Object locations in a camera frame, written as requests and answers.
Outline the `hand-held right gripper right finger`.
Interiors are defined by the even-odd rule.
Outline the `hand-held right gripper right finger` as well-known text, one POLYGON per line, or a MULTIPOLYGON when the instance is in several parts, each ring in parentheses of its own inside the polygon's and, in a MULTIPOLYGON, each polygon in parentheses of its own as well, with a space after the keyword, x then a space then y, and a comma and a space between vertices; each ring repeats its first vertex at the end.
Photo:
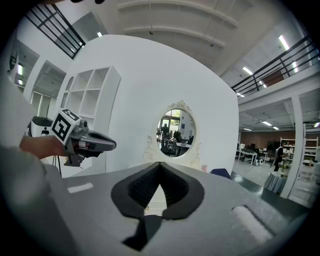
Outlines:
POLYGON ((166 201, 162 218, 165 220, 188 218, 204 199, 205 190, 202 184, 165 162, 161 162, 159 168, 159 185, 163 189, 166 201))

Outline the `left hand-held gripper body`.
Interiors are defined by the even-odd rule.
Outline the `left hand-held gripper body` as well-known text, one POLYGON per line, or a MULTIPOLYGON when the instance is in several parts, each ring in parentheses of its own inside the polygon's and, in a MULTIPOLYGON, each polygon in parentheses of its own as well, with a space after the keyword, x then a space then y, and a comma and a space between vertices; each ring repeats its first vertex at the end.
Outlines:
POLYGON ((90 130, 88 122, 68 108, 61 108, 57 112, 51 131, 67 153, 65 166, 80 167, 85 158, 97 158, 117 146, 108 136, 90 130))

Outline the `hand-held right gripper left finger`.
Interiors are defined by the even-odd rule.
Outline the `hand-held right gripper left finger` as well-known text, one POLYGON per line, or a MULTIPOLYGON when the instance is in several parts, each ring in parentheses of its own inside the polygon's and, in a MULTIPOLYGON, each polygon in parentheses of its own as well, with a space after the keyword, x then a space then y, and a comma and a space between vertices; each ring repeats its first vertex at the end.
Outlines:
POLYGON ((120 180, 111 190, 111 199, 120 213, 129 218, 142 218, 160 185, 156 162, 120 180))

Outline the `person's left forearm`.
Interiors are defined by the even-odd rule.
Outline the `person's left forearm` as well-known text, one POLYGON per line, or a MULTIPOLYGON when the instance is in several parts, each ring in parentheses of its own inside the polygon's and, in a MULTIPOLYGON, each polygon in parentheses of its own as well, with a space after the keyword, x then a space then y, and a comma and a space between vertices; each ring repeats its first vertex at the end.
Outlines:
POLYGON ((68 155, 63 144, 55 136, 51 135, 40 137, 24 136, 20 141, 19 148, 23 152, 31 153, 39 159, 55 155, 62 157, 68 155))

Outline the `white dressing table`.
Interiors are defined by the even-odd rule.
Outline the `white dressing table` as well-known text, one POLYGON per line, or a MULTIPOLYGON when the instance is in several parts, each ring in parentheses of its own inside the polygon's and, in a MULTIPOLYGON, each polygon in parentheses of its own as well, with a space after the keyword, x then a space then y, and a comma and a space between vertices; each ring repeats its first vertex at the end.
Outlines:
POLYGON ((152 196, 150 202, 144 209, 144 215, 162 216, 163 211, 167 209, 167 202, 163 188, 159 185, 152 196))

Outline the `white and black robot device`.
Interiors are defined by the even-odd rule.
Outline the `white and black robot device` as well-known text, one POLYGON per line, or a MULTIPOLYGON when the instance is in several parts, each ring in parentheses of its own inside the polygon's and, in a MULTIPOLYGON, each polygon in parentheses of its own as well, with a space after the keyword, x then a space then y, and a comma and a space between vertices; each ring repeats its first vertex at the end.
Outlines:
POLYGON ((53 121, 50 118, 34 116, 27 127, 26 135, 29 137, 52 136, 52 124, 53 121))

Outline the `blue upholstered chair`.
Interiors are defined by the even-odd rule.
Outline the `blue upholstered chair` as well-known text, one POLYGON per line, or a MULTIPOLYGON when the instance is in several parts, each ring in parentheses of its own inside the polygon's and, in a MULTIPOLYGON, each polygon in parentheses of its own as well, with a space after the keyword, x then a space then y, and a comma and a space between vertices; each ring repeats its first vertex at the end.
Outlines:
POLYGON ((227 178, 229 180, 232 179, 230 174, 228 173, 228 171, 225 168, 215 168, 215 169, 212 169, 210 171, 210 173, 214 174, 214 175, 217 175, 217 176, 220 176, 220 177, 227 178))

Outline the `white cubby shelf unit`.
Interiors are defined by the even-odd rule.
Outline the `white cubby shelf unit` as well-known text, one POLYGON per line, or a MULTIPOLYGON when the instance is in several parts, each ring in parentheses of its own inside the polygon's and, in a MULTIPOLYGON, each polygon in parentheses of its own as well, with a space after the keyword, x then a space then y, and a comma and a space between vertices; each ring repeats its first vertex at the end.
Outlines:
POLYGON ((87 121, 90 130, 107 136, 120 81, 113 65, 74 72, 63 81, 56 107, 71 110, 87 121))

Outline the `ornate white round mirror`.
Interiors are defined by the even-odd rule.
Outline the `ornate white round mirror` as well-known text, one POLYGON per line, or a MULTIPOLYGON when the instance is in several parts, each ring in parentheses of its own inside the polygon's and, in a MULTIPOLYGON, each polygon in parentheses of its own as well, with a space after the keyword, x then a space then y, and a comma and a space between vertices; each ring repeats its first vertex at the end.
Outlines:
POLYGON ((200 148, 193 111, 180 100, 157 116, 143 159, 146 163, 166 162, 199 169, 200 148))

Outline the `person's white shirt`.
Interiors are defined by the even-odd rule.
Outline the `person's white shirt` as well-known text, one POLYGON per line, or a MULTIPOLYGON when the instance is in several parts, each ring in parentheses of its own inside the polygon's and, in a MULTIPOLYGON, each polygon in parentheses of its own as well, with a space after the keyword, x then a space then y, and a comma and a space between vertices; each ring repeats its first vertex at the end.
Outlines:
POLYGON ((20 223, 35 222, 50 204, 46 167, 30 153, 0 145, 0 196, 20 223))

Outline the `white office desk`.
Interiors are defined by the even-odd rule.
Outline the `white office desk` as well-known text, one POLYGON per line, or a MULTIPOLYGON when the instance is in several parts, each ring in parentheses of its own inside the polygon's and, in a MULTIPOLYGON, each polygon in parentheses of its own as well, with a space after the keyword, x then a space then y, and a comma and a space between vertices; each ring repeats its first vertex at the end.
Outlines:
POLYGON ((241 150, 237 150, 236 151, 238 153, 238 156, 237 156, 237 160, 240 161, 241 158, 246 158, 247 156, 251 156, 251 162, 250 164, 252 165, 256 159, 257 159, 257 153, 251 149, 241 149, 241 150))

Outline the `round table with grey cloth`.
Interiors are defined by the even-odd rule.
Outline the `round table with grey cloth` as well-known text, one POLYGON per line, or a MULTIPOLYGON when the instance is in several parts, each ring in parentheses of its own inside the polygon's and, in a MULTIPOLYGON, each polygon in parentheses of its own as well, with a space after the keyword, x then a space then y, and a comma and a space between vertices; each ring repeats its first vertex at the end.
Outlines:
POLYGON ((280 195, 286 184, 287 176, 279 171, 272 171, 269 173, 267 180, 264 183, 264 188, 280 195))

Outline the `black metal railing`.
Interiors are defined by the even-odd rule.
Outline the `black metal railing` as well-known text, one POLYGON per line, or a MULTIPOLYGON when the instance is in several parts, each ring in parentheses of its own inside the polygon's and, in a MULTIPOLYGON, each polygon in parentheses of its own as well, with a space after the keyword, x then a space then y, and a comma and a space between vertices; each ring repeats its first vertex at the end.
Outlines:
POLYGON ((71 59, 86 44, 55 4, 37 4, 25 17, 71 59))
POLYGON ((243 99, 318 64, 320 49, 307 35, 231 89, 238 99, 243 99))

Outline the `white storage rack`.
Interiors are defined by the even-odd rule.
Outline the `white storage rack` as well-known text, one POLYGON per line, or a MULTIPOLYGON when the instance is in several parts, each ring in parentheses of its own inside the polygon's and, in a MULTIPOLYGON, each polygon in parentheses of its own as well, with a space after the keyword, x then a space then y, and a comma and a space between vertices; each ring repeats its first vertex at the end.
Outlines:
MULTIPOLYGON (((282 159, 280 169, 283 173, 289 173, 293 163, 296 140, 294 138, 280 138, 280 142, 284 144, 283 153, 285 157, 282 159)), ((300 165, 297 179, 302 182, 311 182, 314 178, 314 165, 317 163, 317 157, 320 157, 320 146, 318 137, 306 138, 304 148, 302 150, 300 165)))

